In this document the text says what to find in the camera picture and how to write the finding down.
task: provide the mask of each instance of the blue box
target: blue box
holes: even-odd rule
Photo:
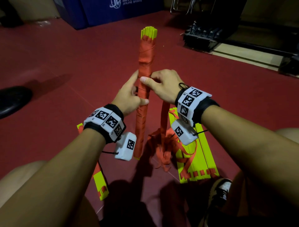
[[[158,12],[163,0],[81,0],[90,26]]]
[[[80,0],[54,0],[54,3],[61,18],[73,28],[83,29],[89,27]]]

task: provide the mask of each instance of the black wrist strap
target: black wrist strap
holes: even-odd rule
[[[176,102],[175,102],[176,107],[178,107],[179,99],[183,95],[184,91],[185,91],[185,89],[182,89],[178,93],[178,96],[176,97]],[[194,123],[201,124],[202,114],[209,106],[212,106],[212,105],[219,106],[219,104],[217,102],[215,102],[213,99],[211,99],[210,97],[206,97],[202,101],[200,101],[200,103],[194,110],[192,121]]]
[[[120,118],[121,118],[121,120],[123,121],[123,119],[124,119],[124,116],[123,116],[123,113],[121,112],[121,110],[116,106],[116,105],[114,105],[114,104],[107,104],[106,106],[104,106],[106,109],[108,109],[108,110],[111,110],[111,111],[113,111],[115,114],[117,114]],[[119,139],[120,139],[120,136],[121,136],[121,134],[125,131],[125,129],[126,129],[126,125],[125,125],[125,123],[123,123],[124,124],[124,129],[122,130],[122,132],[119,134]],[[105,130],[105,129],[103,129],[100,125],[97,125],[97,124],[95,124],[95,123],[93,123],[93,122],[87,122],[86,124],[85,124],[85,126],[84,126],[84,129],[87,129],[87,128],[90,128],[90,129],[93,129],[93,130],[95,130],[95,131],[97,131],[97,132],[99,132],[99,133],[101,133],[101,135],[105,138],[105,140],[106,140],[106,144],[108,144],[108,143],[113,143],[113,141],[112,141],[112,139],[111,139],[111,137],[109,136],[109,133]]]

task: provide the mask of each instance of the wristband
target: wristband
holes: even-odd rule
[[[126,129],[123,123],[123,113],[116,105],[108,104],[96,109],[84,121],[84,129],[91,128],[101,133],[106,144],[116,142]]]
[[[195,127],[195,123],[201,123],[201,116],[209,106],[219,106],[210,98],[211,96],[211,94],[194,87],[182,89],[175,102],[179,118],[192,127]]]

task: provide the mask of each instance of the hand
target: hand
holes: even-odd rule
[[[124,116],[127,116],[136,110],[138,106],[149,103],[148,99],[141,99],[135,94],[138,89],[138,87],[134,86],[137,78],[138,70],[133,73],[130,79],[122,86],[112,102],[112,104],[116,105],[121,110]]]
[[[177,72],[169,69],[153,72],[151,78],[142,76],[140,81],[149,86],[163,101],[171,104],[175,104],[176,97],[181,90],[179,83],[183,83]]]

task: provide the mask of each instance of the shoe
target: shoe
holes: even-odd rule
[[[215,181],[210,191],[208,209],[202,218],[199,227],[208,227],[210,212],[213,212],[215,209],[219,210],[219,208],[224,206],[231,183],[232,181],[226,178],[220,178]]]

